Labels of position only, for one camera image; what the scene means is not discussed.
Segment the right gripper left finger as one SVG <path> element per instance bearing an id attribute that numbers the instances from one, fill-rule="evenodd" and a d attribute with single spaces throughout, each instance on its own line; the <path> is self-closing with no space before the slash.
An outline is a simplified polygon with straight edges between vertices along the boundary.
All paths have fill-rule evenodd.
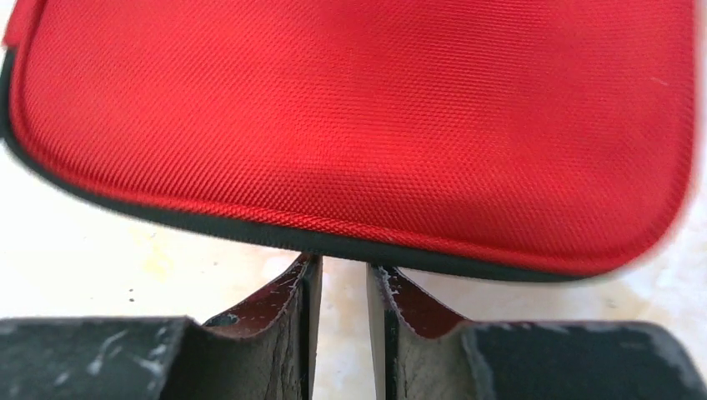
<path id="1" fill-rule="evenodd" d="M 322 259 L 302 254 L 242 302 L 190 317 L 1 322 L 4 399 L 309 399 Z"/>

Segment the red black medicine kit bag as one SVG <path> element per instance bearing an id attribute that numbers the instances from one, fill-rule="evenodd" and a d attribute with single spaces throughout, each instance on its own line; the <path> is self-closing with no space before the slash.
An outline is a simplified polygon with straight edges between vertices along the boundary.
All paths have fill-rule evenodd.
<path id="1" fill-rule="evenodd" d="M 692 1 L 19 1 L 7 145 L 164 225 L 391 267 L 598 276 L 689 188 Z"/>

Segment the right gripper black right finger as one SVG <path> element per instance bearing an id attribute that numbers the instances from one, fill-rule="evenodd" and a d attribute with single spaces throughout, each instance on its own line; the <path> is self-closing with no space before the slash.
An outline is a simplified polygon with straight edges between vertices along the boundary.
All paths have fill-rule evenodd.
<path id="1" fill-rule="evenodd" d="M 681 343 L 646 322 L 477 322 L 395 267 L 367 271 L 380 399 L 703 399 Z"/>

